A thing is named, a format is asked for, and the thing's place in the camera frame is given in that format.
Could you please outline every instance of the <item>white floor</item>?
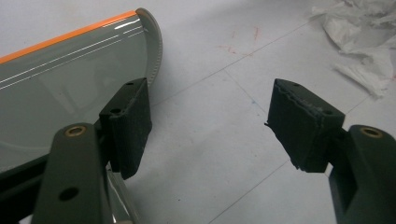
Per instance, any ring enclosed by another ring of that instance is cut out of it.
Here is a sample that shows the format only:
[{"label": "white floor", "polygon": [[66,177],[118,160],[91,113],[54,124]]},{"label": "white floor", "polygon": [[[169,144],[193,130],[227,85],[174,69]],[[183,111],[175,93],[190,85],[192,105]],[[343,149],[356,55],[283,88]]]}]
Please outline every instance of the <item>white floor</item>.
[{"label": "white floor", "polygon": [[325,174],[296,171],[267,119],[274,79],[306,86],[396,136],[396,83],[374,100],[332,70],[342,57],[310,19],[333,0],[6,1],[0,55],[145,7],[163,32],[153,131],[126,181],[143,223],[335,223]]}]

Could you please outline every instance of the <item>transparent plastic sheet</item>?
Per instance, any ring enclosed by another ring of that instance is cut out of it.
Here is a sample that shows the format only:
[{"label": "transparent plastic sheet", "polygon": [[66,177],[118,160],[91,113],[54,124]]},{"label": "transparent plastic sheet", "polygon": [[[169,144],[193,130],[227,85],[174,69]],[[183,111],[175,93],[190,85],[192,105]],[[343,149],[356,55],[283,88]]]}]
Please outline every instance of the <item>transparent plastic sheet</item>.
[{"label": "transparent plastic sheet", "polygon": [[396,1],[348,0],[329,8],[312,9],[324,17],[323,29],[340,53],[357,56],[356,64],[335,64],[374,97],[382,97],[394,78],[389,49],[396,47]]},{"label": "transparent plastic sheet", "polygon": [[145,9],[131,12],[0,58],[0,173],[47,154],[62,127],[96,122],[124,83],[146,77],[150,86],[162,60],[161,31]]}]

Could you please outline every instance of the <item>black plastic part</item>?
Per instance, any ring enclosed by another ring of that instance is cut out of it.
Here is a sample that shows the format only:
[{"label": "black plastic part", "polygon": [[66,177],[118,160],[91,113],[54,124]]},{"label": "black plastic part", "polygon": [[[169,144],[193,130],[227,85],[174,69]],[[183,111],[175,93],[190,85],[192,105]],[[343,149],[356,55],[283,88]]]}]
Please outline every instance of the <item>black plastic part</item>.
[{"label": "black plastic part", "polygon": [[291,162],[308,173],[324,173],[327,145],[342,131],[345,115],[305,87],[276,79],[267,125]]},{"label": "black plastic part", "polygon": [[110,136],[106,145],[116,149],[110,159],[112,170],[121,172],[123,179],[133,176],[152,127],[147,80],[141,78],[122,86],[99,117],[101,132]]},{"label": "black plastic part", "polygon": [[[84,127],[76,129],[81,134],[66,135],[77,126]],[[74,124],[57,132],[32,223],[112,223],[104,173],[93,125]]]},{"label": "black plastic part", "polygon": [[338,223],[396,223],[396,142],[372,127],[354,125],[343,148],[349,168],[330,176]]},{"label": "black plastic part", "polygon": [[17,223],[33,213],[47,155],[0,174],[0,218]]}]

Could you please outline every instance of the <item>brass rivet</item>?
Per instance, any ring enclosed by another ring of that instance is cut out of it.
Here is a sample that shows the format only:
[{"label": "brass rivet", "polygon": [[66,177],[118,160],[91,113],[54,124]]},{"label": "brass rivet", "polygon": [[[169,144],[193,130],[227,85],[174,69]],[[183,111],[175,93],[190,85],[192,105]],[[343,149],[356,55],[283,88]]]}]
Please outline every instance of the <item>brass rivet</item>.
[{"label": "brass rivet", "polygon": [[68,137],[76,137],[79,135],[82,135],[87,131],[87,128],[84,126],[74,126],[69,129],[64,133]]},{"label": "brass rivet", "polygon": [[382,138],[383,134],[374,128],[363,127],[361,128],[361,132],[372,138]]}]

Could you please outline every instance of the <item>screw hole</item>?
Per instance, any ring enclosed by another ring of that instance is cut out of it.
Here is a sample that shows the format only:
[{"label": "screw hole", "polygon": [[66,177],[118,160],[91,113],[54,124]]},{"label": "screw hole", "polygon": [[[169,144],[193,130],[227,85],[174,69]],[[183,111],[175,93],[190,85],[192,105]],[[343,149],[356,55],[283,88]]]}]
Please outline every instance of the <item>screw hole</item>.
[{"label": "screw hole", "polygon": [[68,137],[75,137],[79,136],[87,131],[87,128],[84,126],[75,126],[72,128],[69,128],[66,132],[65,135]]},{"label": "screw hole", "polygon": [[112,113],[112,114],[119,114],[120,112],[121,112],[121,110],[118,108],[110,110],[110,113]]},{"label": "screw hole", "polygon": [[63,202],[66,202],[75,198],[77,195],[78,195],[77,188],[68,188],[62,191],[62,193],[59,195],[59,199]]},{"label": "screw hole", "polygon": [[361,128],[361,132],[372,138],[382,138],[383,135],[379,130],[367,127]]}]

